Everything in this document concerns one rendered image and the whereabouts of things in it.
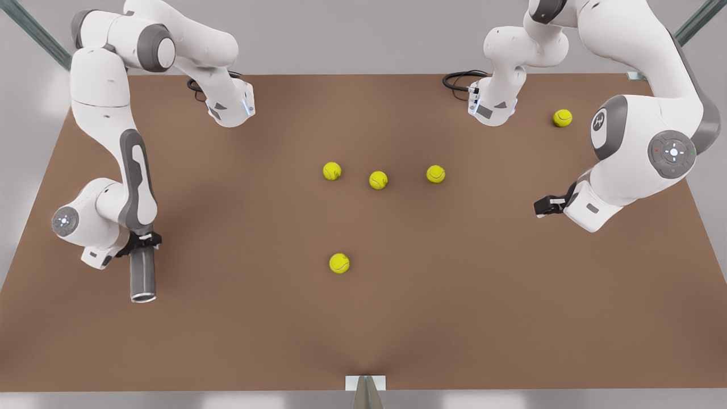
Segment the grey tennis ball tube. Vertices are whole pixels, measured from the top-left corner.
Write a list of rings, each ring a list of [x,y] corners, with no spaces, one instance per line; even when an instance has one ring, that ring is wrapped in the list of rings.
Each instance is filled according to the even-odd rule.
[[[136,248],[130,257],[130,295],[132,303],[156,299],[154,248]]]

